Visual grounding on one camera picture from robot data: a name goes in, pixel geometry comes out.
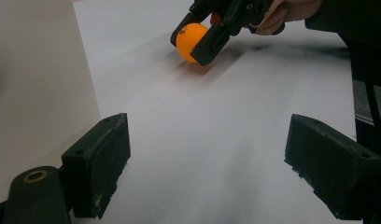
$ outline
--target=white wall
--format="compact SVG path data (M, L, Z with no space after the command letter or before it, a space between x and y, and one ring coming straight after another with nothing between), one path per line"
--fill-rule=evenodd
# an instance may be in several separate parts
M59 167L99 119L72 2L0 1L0 202L16 175Z

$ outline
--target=orange ball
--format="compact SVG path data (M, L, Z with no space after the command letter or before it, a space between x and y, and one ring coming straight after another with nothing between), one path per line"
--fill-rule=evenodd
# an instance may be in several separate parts
M190 63L196 63L191 57L191 51L207 33L208 28L200 23L190 23L184 26L176 36L176 50L179 55Z

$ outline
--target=white table surface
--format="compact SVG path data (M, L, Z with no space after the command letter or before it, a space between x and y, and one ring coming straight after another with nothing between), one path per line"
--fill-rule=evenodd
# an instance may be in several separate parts
M291 114L355 138L343 42L294 22L185 63L169 39L191 3L74 3L101 115L128 114L132 157L104 218L73 223L350 223L283 162Z

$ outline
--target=metal ring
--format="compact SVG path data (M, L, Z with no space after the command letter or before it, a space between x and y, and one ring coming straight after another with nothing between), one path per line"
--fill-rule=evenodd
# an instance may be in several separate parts
M35 183L39 180L44 179L47 175L48 175L48 171L37 170L37 171L33 171L30 174L28 174L27 176L25 176L23 181L24 181L24 183L32 184L32 183Z

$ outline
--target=sleeve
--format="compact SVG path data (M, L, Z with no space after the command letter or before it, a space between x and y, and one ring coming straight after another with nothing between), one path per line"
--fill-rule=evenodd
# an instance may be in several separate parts
M324 0L305 26L381 47L381 0Z

